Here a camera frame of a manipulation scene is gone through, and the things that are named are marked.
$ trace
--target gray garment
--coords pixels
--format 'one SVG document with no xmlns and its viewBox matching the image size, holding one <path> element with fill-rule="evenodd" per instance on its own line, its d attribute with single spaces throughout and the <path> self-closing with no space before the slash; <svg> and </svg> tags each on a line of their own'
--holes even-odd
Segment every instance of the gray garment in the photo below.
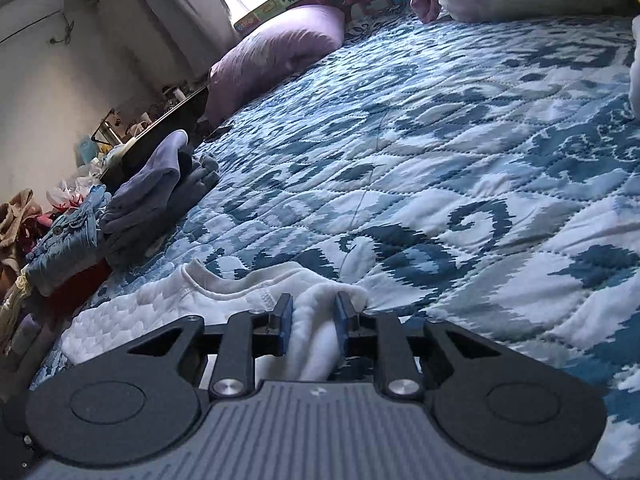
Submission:
<svg viewBox="0 0 640 480">
<path fill-rule="evenodd" d="M 171 193 L 180 181 L 178 150 L 187 140 L 184 130 L 169 134 L 158 144 L 144 167 L 120 186 L 100 219 L 103 234 L 122 232 L 145 224 L 166 208 Z"/>
<path fill-rule="evenodd" d="M 144 224 L 105 238 L 104 254 L 114 269 L 126 267 L 144 257 L 145 251 L 163 234 L 170 232 L 219 182 L 218 163 L 210 155 L 193 161 L 193 171 L 171 194 L 166 209 Z"/>
</svg>

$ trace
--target red cloth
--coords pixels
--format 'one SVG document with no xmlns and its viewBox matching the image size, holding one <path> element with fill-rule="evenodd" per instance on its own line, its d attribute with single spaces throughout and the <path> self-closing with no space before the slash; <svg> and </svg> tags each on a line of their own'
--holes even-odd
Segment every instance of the red cloth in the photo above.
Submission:
<svg viewBox="0 0 640 480">
<path fill-rule="evenodd" d="M 69 317 L 82 306 L 111 274 L 105 260 L 78 272 L 53 291 L 45 302 L 56 317 Z"/>
</svg>

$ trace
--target quilted bedspread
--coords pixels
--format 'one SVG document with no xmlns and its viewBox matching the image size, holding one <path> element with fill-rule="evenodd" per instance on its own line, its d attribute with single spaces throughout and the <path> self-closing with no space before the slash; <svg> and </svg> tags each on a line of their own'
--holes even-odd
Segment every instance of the quilted bedspread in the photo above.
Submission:
<svg viewBox="0 0 640 480">
<path fill-rule="evenodd" d="M 640 478 L 631 62 L 618 18 L 363 23 L 201 148 L 219 186 L 93 304 L 191 258 L 223 276 L 295 260 L 366 287 L 370 309 L 445 317 L 606 386 L 594 463 Z"/>
</svg>

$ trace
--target white garment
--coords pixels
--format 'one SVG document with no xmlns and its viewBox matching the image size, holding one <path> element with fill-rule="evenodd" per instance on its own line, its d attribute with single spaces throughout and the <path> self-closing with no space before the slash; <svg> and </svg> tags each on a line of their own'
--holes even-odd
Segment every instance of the white garment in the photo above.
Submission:
<svg viewBox="0 0 640 480">
<path fill-rule="evenodd" d="M 79 364 L 180 317 L 195 314 L 206 324 L 226 323 L 237 312 L 273 310 L 280 295 L 288 293 L 294 301 L 289 349 L 283 357 L 256 359 L 256 381 L 322 381 L 340 357 L 333 312 L 341 290 L 357 311 L 364 309 L 363 288 L 332 282 L 295 262 L 226 280 L 193 260 L 133 294 L 81 312 L 62 335 L 62 353 Z M 209 383 L 214 361 L 215 356 L 209 356 L 201 385 Z"/>
<path fill-rule="evenodd" d="M 631 29 L 636 39 L 636 57 L 631 65 L 630 79 L 631 85 L 629 87 L 629 101 L 631 102 L 631 109 L 633 110 L 636 118 L 640 118 L 640 16 L 636 16 L 631 25 Z"/>
</svg>

